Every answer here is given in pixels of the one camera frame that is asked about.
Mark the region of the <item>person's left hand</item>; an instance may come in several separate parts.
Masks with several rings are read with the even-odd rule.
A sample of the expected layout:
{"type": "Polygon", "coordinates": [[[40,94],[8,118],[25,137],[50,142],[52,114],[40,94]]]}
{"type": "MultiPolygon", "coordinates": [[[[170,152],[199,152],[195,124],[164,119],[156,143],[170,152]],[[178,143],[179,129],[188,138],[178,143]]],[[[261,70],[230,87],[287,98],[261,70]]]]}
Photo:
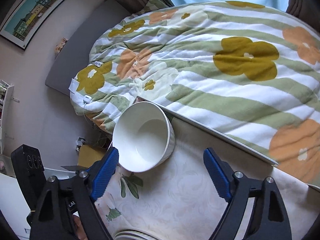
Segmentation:
{"type": "Polygon", "coordinates": [[[75,222],[76,235],[77,235],[78,239],[79,240],[88,240],[80,218],[76,215],[74,215],[73,218],[74,218],[74,222],[75,222]]]}

